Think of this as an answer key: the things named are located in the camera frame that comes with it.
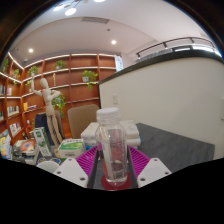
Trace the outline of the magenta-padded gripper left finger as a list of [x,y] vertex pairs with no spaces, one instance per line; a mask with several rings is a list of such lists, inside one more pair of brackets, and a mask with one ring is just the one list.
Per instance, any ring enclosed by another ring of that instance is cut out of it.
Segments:
[[93,147],[77,158],[67,158],[54,172],[65,180],[78,186],[92,189],[98,163],[97,147]]

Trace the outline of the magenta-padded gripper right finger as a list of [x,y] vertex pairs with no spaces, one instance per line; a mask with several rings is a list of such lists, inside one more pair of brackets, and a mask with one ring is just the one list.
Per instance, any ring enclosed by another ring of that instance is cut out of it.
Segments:
[[171,174],[159,158],[149,158],[131,146],[128,147],[128,160],[132,188],[143,187]]

